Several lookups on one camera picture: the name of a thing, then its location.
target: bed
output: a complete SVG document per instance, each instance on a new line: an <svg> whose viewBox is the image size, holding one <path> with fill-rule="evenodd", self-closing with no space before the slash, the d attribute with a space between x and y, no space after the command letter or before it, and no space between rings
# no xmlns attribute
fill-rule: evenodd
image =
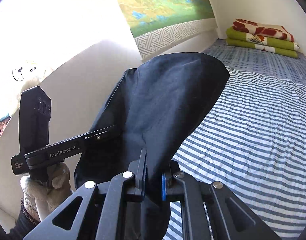
<svg viewBox="0 0 306 240"><path fill-rule="evenodd" d="M306 226L306 57L298 59L217 40L204 53L230 79L174 160L196 179L224 182L283 240ZM171 203L165 240L182 239Z"/></svg>

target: gloved hand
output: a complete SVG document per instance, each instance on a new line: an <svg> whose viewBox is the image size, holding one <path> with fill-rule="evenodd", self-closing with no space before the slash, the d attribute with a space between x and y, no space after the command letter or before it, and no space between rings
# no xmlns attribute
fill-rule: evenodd
<svg viewBox="0 0 306 240"><path fill-rule="evenodd" d="M24 192L24 207L37 221L43 221L73 193L69 183L70 170L65 163L48 167L47 173L51 188L42 186L32 180L29 175L23 176L20 180L20 186Z"/></svg>

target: triangular cutout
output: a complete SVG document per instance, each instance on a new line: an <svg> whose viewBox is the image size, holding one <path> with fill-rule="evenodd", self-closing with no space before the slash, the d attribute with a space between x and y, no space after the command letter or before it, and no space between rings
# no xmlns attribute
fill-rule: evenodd
<svg viewBox="0 0 306 240"><path fill-rule="evenodd" d="M252 226L255 221L232 198L225 199L236 231L242 232Z"/></svg>
<svg viewBox="0 0 306 240"><path fill-rule="evenodd" d="M77 215L80 204L83 198L81 196L76 197L65 209L63 209L57 217L52 220L53 225L70 230Z"/></svg>

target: green blanket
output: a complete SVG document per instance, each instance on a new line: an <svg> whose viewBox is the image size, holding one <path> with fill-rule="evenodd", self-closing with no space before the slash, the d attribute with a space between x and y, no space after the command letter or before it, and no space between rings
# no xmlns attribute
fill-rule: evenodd
<svg viewBox="0 0 306 240"><path fill-rule="evenodd" d="M226 39L226 43L228 44L228 46L239 46L239 47L245 47L245 48L251 48L251 49L259 49L259 50L273 52L273 53L280 54L280 55L287 56L287 57L294 57L294 58L298 57L298 54L294 50L289 50L289 49L274 48L270 46L254 44L254 43L247 42L247 41L232 40L230 38Z"/></svg>
<svg viewBox="0 0 306 240"><path fill-rule="evenodd" d="M230 27L226 30L226 35L228 36L228 38L233 40L248 41L280 49L289 49L289 50L300 49L300 46L296 42L285 41L271 37L264 37L261 35L255 35L251 33L239 32L234 30L233 27Z"/></svg>

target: red and white blanket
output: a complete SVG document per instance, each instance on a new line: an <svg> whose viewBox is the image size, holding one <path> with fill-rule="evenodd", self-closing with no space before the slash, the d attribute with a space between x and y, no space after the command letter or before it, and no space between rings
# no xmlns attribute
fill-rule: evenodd
<svg viewBox="0 0 306 240"><path fill-rule="evenodd" d="M241 19L235 19L233 29L240 32L272 37L294 42L294 37L281 25L261 24Z"/></svg>

